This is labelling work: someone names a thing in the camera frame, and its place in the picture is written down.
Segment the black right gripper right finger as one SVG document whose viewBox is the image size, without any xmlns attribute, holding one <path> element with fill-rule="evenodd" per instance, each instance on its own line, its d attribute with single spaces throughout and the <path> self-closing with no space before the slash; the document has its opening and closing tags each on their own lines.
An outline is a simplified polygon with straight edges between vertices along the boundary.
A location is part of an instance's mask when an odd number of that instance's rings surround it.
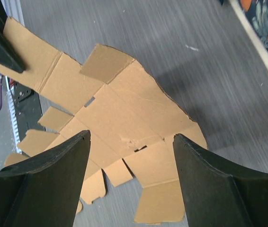
<svg viewBox="0 0 268 227">
<path fill-rule="evenodd" d="M 179 182 L 191 227 L 268 227 L 268 173 L 223 158 L 176 134 Z"/>
</svg>

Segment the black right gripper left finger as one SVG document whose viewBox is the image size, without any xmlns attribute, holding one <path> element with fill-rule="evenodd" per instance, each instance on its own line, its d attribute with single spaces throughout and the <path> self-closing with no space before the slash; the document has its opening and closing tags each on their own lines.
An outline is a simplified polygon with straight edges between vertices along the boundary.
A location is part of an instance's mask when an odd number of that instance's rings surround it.
<svg viewBox="0 0 268 227">
<path fill-rule="evenodd" d="M 90 152 L 89 130 L 0 170 L 0 227 L 73 226 Z"/>
</svg>

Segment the brown cardboard box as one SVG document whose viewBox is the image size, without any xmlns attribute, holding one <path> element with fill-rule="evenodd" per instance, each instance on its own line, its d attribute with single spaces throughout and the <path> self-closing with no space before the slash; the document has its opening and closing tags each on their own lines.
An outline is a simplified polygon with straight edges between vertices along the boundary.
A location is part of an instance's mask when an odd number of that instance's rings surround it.
<svg viewBox="0 0 268 227">
<path fill-rule="evenodd" d="M 80 194 L 87 204 L 105 195 L 103 173 L 114 186 L 137 178 L 143 190 L 136 223 L 181 221 L 185 207 L 173 138 L 181 133 L 206 148 L 199 125 L 126 53 L 98 44 L 79 64 L 11 17 L 3 33 L 27 69 L 18 73 L 0 64 L 0 73 L 60 106 L 39 120 L 50 132 L 29 129 L 18 148 L 35 156 L 89 130 Z"/>
</svg>

